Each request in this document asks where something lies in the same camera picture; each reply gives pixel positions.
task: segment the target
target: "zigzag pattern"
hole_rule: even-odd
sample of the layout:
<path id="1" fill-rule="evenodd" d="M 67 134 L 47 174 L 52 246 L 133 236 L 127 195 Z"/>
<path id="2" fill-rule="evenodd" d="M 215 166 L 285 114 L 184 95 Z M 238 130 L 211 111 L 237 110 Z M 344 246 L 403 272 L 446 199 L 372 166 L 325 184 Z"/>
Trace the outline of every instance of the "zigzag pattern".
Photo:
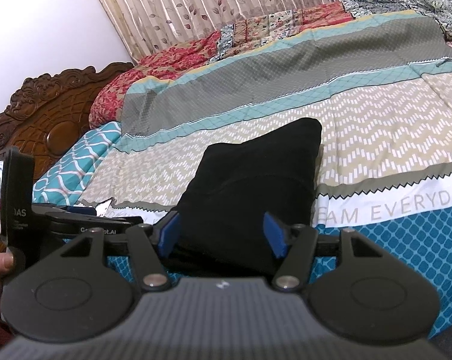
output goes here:
<path id="1" fill-rule="evenodd" d="M 120 135 L 121 127 L 117 122 L 107 123 L 84 134 L 56 165 L 34 184 L 33 201 L 73 205 Z"/>
<path id="2" fill-rule="evenodd" d="M 174 205 L 208 145 L 245 142 L 300 117 L 316 118 L 323 125 L 317 184 L 352 185 L 452 162 L 452 73 L 423 75 L 354 88 L 322 102 L 200 130 L 145 151 L 128 155 L 112 151 L 82 198 L 101 202 L 114 196 L 117 203 Z"/>
<path id="3" fill-rule="evenodd" d="M 383 181 L 385 184 L 384 184 L 384 186 L 377 187 L 377 188 L 371 188 L 369 186 L 372 183 L 371 179 L 367 179 L 367 180 L 361 181 L 358 184 L 353 184 L 353 185 L 341 184 L 337 187 L 330 187 L 329 185 L 326 185 L 326 184 L 320 184 L 320 185 L 318 185 L 318 188 L 316 190 L 316 197 L 327 196 L 330 199 L 331 198 L 346 199 L 348 197 L 355 196 L 355 195 L 358 195 L 358 196 L 365 195 L 366 196 L 369 193 L 397 190 L 400 187 L 404 188 L 406 186 L 412 187 L 413 185 L 421 183 L 421 181 L 439 180 L 439 179 L 447 178 L 449 176 L 452 176 L 452 171 L 444 172 L 439 175 L 426 175 L 424 177 L 420 177 L 415 180 L 399 182 L 399 183 L 396 183 L 395 185 L 391 185 L 392 181 L 388 182 L 388 180 L 384 180 L 384 181 L 378 180 L 378 181 Z"/>

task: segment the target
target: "bedsheet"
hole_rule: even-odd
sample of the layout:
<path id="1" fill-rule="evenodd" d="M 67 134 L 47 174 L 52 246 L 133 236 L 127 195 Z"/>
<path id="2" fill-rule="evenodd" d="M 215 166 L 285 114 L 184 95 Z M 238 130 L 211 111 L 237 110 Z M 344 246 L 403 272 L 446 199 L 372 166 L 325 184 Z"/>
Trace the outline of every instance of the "bedsheet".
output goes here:
<path id="1" fill-rule="evenodd" d="M 107 216 L 155 223 L 208 145 L 305 116 L 323 125 L 312 225 L 354 227 L 422 273 L 441 296 L 432 335 L 450 326 L 452 49 L 434 19 L 414 11 L 305 30 L 176 80 L 136 81 L 123 135 L 76 201 L 114 198 Z M 131 279 L 127 259 L 111 265 Z M 313 280 L 333 267 L 317 259 Z"/>
<path id="2" fill-rule="evenodd" d="M 260 47 L 271 40 L 294 35 L 305 28 L 328 26 L 352 20 L 336 1 L 313 8 L 278 12 L 228 25 L 205 39 L 170 47 L 141 59 L 131 70 L 106 85 L 94 101 L 89 114 L 91 128 L 106 122 L 121 121 L 124 95 L 136 81 L 147 76 L 175 80 L 188 71 L 230 55 Z"/>
<path id="3" fill-rule="evenodd" d="M 121 136 L 121 126 L 109 122 L 88 131 L 33 187 L 33 201 L 74 205 L 94 171 Z"/>
<path id="4" fill-rule="evenodd" d="M 205 39 L 178 44 L 145 57 L 102 89 L 91 108 L 90 126 L 96 128 L 112 120 L 121 121 L 124 95 L 141 78 L 175 80 L 191 69 L 264 46 L 275 39 L 294 36 L 304 29 L 406 9 L 435 18 L 452 46 L 452 0 L 342 0 L 258 16 L 227 25 Z"/>

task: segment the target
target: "wooden headboard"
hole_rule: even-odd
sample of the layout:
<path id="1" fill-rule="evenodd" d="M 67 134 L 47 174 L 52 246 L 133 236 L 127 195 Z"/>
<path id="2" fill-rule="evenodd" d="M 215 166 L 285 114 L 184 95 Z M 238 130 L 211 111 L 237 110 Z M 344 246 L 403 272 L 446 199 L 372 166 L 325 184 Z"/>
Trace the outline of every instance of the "wooden headboard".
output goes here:
<path id="1" fill-rule="evenodd" d="M 132 67 L 116 62 L 99 73 L 89 66 L 26 79 L 0 114 L 0 150 L 14 145 L 33 155 L 34 180 L 39 179 L 89 130 L 89 112 L 99 91 Z"/>

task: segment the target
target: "logo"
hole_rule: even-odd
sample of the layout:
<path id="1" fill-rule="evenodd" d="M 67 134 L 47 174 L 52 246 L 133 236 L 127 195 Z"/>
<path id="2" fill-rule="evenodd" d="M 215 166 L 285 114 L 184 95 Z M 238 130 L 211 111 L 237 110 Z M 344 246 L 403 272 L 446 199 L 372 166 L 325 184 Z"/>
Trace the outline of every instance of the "logo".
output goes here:
<path id="1" fill-rule="evenodd" d="M 221 280 L 220 283 L 217 283 L 217 284 L 216 284 L 216 287 L 217 287 L 217 288 L 220 288 L 220 289 L 222 289 L 222 290 L 228 288 L 229 286 L 230 286 L 230 284 L 229 284 L 227 281 L 225 281 L 225 280 Z"/>
<path id="2" fill-rule="evenodd" d="M 81 227 L 80 230 L 81 230 L 81 233 L 84 233 L 84 232 L 88 231 L 89 228 L 88 227 Z M 106 230 L 106 229 L 104 229 L 104 234 L 106 234 L 106 235 L 116 234 L 116 230 Z"/>
<path id="3" fill-rule="evenodd" d="M 26 216 L 26 209 L 14 208 L 14 216 Z"/>

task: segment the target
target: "metal screw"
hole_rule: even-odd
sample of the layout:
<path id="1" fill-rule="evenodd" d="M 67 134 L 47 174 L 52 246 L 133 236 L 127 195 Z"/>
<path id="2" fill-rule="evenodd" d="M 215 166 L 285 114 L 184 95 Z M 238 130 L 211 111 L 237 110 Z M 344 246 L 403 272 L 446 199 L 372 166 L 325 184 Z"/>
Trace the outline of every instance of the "metal screw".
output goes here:
<path id="1" fill-rule="evenodd" d="M 143 283 L 149 287 L 160 287 L 167 283 L 167 277 L 163 274 L 149 274 L 142 279 Z"/>
<path id="2" fill-rule="evenodd" d="M 289 290 L 290 288 L 295 288 L 299 285 L 299 279 L 289 275 L 279 276 L 276 279 L 276 285 L 285 290 Z"/>

